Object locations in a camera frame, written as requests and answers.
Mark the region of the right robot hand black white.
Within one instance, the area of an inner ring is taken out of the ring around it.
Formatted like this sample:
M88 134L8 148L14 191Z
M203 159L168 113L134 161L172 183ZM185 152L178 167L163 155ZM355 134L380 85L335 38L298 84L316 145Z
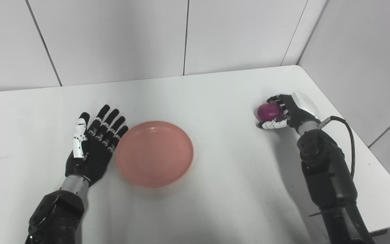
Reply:
M307 95L295 91L292 94L280 93L267 99L266 104L280 108L280 114L272 119L262 119L257 127L261 129L294 128L296 131L305 122L320 124L319 110Z

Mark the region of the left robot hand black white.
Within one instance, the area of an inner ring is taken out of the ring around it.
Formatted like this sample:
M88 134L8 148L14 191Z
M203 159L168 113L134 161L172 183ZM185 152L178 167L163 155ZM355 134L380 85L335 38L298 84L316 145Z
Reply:
M79 176L92 186L103 178L121 138L128 131L126 118L105 104L89 123L83 112L76 123L72 150L66 161L65 176Z

